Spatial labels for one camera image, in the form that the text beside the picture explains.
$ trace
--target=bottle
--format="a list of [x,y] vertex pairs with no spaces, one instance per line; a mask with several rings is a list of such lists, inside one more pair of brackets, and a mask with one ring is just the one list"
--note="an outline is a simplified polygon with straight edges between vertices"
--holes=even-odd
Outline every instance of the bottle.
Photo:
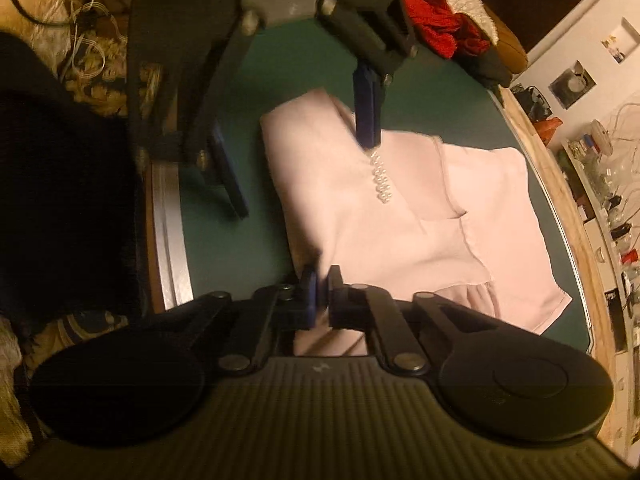
[[629,222],[625,222],[611,230],[611,237],[614,240],[617,240],[618,238],[626,235],[629,231],[631,231],[631,224]]
[[620,195],[614,195],[606,200],[605,208],[611,211],[616,206],[619,206],[620,202],[622,202],[622,197]]
[[627,254],[631,250],[632,236],[631,233],[621,236],[615,241],[615,248],[620,254]]
[[619,225],[622,225],[625,222],[625,214],[622,209],[619,207],[615,207],[609,210],[607,214],[607,220],[609,221],[609,227],[611,229],[615,229]]
[[638,265],[629,265],[625,269],[625,273],[628,276],[629,280],[633,281],[638,276],[640,276],[640,266],[638,266]]

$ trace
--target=ribbed black plate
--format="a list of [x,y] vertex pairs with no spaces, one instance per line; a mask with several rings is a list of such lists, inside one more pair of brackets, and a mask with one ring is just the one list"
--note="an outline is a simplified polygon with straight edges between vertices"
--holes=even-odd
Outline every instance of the ribbed black plate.
[[595,439],[556,449],[489,441],[454,421],[423,382],[356,357],[271,358],[260,373],[222,381],[171,434],[119,450],[53,439],[17,473],[25,480],[613,480],[628,468]]

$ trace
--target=pink fabric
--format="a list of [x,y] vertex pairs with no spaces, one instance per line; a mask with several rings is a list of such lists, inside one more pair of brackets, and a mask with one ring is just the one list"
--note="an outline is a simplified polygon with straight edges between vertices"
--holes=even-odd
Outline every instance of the pink fabric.
[[[550,313],[559,315],[559,305],[570,298],[550,273],[521,155],[465,151],[436,137],[382,131],[378,153],[393,193],[384,204],[352,127],[348,110],[322,90],[262,118],[297,270],[317,261],[325,276],[338,264],[347,283],[381,286],[398,300],[433,291],[527,330],[548,326]],[[513,228],[501,238],[507,226]],[[520,248],[530,264],[517,265]],[[538,290],[530,294],[532,283]],[[359,332],[331,331],[326,313],[315,329],[296,335],[294,349],[315,355],[366,351]]]

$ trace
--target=red object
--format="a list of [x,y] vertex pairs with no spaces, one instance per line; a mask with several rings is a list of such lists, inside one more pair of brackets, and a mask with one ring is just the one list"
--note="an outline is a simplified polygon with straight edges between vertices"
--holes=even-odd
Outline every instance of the red object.
[[638,251],[636,251],[635,249],[631,249],[627,254],[622,256],[620,261],[622,262],[623,265],[624,264],[632,264],[632,263],[638,261]]
[[491,43],[466,14],[454,14],[446,0],[404,0],[407,14],[427,46],[445,59],[455,53],[478,56]]
[[545,146],[549,144],[551,137],[554,136],[556,129],[558,126],[562,125],[562,121],[557,117],[551,117],[549,119],[545,119],[544,121],[538,121],[537,123],[533,123],[533,127],[538,132],[540,139]]

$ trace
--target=red fabric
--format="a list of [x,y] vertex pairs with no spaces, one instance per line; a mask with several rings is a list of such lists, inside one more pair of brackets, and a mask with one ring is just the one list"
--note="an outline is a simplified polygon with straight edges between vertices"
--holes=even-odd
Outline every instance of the red fabric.
[[422,40],[437,54],[478,56],[489,50],[478,27],[466,14],[454,14],[446,0],[404,0],[407,14]]

